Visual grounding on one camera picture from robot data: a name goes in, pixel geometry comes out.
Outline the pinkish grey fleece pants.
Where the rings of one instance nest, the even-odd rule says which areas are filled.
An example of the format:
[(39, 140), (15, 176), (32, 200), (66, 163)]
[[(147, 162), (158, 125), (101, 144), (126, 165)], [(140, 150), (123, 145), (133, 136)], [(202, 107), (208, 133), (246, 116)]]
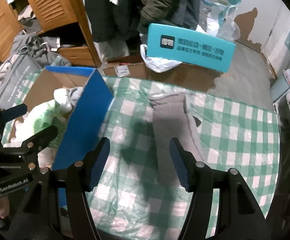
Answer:
[(152, 126), (158, 181), (164, 185), (178, 187), (180, 182), (169, 152), (170, 140), (177, 138), (184, 150), (192, 153), (197, 161), (206, 161), (207, 156), (197, 132), (201, 121), (193, 116), (187, 93), (152, 94), (148, 99), (153, 109)]

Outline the brown cardboard box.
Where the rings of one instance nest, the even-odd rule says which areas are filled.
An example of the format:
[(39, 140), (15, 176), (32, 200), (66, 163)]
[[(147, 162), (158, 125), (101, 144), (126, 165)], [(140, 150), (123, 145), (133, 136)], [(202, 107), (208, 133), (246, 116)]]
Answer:
[(215, 70), (186, 63), (182, 63), (166, 72), (156, 73), (145, 65), (140, 55), (111, 59), (103, 64), (103, 72), (107, 76), (146, 79), (201, 92), (207, 92), (208, 89), (214, 87), (214, 80), (222, 75)]

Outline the clear blue plastic bag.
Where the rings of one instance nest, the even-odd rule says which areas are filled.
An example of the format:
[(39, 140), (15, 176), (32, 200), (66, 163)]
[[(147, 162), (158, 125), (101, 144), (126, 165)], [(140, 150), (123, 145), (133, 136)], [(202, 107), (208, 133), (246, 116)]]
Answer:
[(199, 25), (211, 36), (234, 42), (240, 38), (235, 22), (241, 0), (201, 0)]

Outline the green checkered tablecloth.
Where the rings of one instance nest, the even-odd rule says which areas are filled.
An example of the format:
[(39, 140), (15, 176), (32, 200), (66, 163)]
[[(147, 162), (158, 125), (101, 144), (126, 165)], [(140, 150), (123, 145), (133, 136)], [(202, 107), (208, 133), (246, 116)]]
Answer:
[[(111, 153), (98, 187), (88, 193), (99, 230), (126, 239), (176, 239), (191, 194), (157, 181), (152, 128), (153, 93), (179, 92), (180, 87), (128, 77), (106, 77), (114, 95), (101, 134)], [(276, 114), (255, 106), (189, 91), (190, 112), (207, 164), (226, 171), (236, 168), (264, 215), (268, 213), (279, 170)]]

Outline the grey clothes pile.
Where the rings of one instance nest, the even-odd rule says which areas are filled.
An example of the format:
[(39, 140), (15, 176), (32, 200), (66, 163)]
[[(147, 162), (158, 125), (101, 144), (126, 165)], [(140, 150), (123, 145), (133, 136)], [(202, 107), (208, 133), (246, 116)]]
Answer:
[(39, 37), (36, 33), (25, 34), (21, 31), (12, 42), (10, 56), (28, 54), (42, 67), (71, 67), (72, 63), (57, 53), (59, 48), (59, 37)]

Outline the dark hanging jackets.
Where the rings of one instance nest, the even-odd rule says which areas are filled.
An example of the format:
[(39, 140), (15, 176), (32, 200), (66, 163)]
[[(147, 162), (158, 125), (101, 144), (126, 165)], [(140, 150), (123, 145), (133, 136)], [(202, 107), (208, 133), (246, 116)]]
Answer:
[(196, 29), (200, 0), (84, 0), (93, 41), (127, 41), (152, 23)]

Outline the light green sock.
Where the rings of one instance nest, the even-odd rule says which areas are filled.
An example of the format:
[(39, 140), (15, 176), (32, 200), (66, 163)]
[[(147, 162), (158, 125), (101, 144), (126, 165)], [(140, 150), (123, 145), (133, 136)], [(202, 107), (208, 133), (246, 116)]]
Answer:
[(31, 112), (34, 118), (33, 132), (36, 134), (48, 126), (55, 126), (58, 129), (58, 135), (49, 143), (51, 148), (59, 148), (66, 129), (66, 119), (60, 113), (60, 104), (56, 100), (50, 100), (37, 105)]

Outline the white blue patterned sock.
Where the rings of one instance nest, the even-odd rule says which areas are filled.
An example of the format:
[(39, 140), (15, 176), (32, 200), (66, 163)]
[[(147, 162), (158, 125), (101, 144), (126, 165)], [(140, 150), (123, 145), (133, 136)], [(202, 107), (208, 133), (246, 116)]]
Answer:
[(23, 141), (33, 136), (33, 123), (34, 118), (31, 116), (30, 112), (23, 116), (23, 122), (16, 121), (15, 123), (15, 136), (11, 138), (10, 143), (5, 143), (4, 147), (19, 147)]

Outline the white plastic bag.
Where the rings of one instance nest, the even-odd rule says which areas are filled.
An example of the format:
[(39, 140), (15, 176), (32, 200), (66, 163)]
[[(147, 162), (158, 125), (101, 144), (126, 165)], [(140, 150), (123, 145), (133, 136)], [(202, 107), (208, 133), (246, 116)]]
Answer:
[(146, 55), (147, 45), (140, 45), (140, 54), (147, 68), (156, 72), (164, 73), (182, 64), (180, 61), (164, 59), (161, 57), (149, 57)]

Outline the blue cardboard box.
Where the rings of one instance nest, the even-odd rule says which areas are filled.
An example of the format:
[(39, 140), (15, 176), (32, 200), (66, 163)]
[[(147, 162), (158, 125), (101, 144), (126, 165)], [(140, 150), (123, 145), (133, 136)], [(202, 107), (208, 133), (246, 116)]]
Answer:
[(28, 112), (32, 112), (38, 105), (52, 101), (56, 89), (76, 87), (82, 87), (83, 92), (59, 129), (53, 170), (83, 159), (96, 147), (99, 130), (113, 100), (112, 92), (96, 68), (47, 66), (27, 77), (14, 102), (26, 104)]

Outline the teal shoe box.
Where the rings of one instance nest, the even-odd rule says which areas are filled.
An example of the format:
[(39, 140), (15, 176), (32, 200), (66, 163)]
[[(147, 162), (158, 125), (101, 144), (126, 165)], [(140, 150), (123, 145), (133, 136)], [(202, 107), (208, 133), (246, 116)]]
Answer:
[(181, 61), (226, 73), (236, 44), (199, 31), (152, 23), (146, 55)]

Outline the grey knit sock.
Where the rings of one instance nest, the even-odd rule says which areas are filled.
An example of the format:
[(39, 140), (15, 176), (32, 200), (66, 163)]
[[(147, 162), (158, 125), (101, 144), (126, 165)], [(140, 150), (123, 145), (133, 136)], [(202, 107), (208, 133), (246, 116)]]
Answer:
[(61, 114), (70, 113), (76, 107), (83, 92), (83, 87), (59, 88), (54, 90), (53, 96), (59, 104)]

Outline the wooden louvered cabinet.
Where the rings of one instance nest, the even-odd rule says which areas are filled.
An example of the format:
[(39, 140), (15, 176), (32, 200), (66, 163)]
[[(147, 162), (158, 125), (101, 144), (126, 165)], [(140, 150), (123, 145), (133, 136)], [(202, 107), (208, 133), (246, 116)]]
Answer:
[[(40, 35), (58, 31), (78, 42), (58, 52), (74, 65), (99, 67), (101, 61), (92, 41), (82, 0), (27, 0), (41, 27)], [(8, 58), (15, 36), (23, 30), (6, 0), (0, 0), (0, 61)]]

